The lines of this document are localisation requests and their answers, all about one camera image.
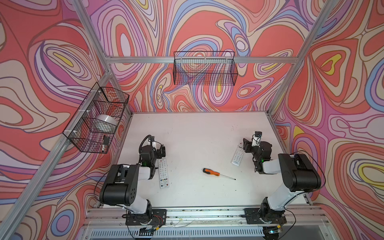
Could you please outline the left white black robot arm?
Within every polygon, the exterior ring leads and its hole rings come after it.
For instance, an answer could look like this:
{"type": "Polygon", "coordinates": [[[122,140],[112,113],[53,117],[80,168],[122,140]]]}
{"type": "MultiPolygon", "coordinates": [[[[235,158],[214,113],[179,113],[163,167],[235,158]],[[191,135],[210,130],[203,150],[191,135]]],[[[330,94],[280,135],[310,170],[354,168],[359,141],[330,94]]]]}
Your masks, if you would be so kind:
{"type": "Polygon", "coordinates": [[[138,194],[138,182],[151,180],[155,176],[156,162],[166,156],[164,145],[147,135],[139,146],[139,161],[133,165],[112,165],[100,191],[99,201],[103,205],[126,209],[133,215],[153,216],[152,205],[138,194]]]}

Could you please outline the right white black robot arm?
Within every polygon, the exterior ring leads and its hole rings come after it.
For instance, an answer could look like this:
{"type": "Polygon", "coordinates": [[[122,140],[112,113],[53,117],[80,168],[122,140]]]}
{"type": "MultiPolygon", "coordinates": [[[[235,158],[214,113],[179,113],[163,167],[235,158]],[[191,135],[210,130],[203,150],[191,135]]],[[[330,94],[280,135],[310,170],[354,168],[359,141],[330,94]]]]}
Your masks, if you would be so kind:
{"type": "Polygon", "coordinates": [[[243,139],[245,153],[251,153],[255,172],[261,175],[281,174],[283,183],[270,196],[265,197],[255,214],[261,222],[270,224],[284,217],[286,205],[304,193],[321,188],[322,179],[303,154],[278,154],[272,159],[272,145],[265,141],[243,139]]]}

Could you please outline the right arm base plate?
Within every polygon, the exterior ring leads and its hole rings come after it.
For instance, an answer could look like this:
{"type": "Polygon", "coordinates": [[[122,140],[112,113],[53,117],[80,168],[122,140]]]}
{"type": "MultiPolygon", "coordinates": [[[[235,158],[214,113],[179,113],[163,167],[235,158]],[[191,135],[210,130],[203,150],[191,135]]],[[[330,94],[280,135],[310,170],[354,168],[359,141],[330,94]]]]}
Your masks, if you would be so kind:
{"type": "Polygon", "coordinates": [[[284,225],[287,223],[285,211],[270,209],[245,208],[244,214],[242,214],[241,217],[245,218],[249,225],[284,225]]]}

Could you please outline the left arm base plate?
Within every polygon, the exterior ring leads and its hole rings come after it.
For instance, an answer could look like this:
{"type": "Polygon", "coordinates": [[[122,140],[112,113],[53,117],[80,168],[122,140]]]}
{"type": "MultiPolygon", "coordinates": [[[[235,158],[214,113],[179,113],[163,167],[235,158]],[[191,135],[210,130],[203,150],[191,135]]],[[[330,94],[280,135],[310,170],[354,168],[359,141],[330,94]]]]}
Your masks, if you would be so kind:
{"type": "Polygon", "coordinates": [[[144,214],[132,214],[128,212],[122,215],[125,219],[127,226],[152,226],[161,227],[166,224],[167,210],[166,209],[154,209],[147,210],[144,214]]]}

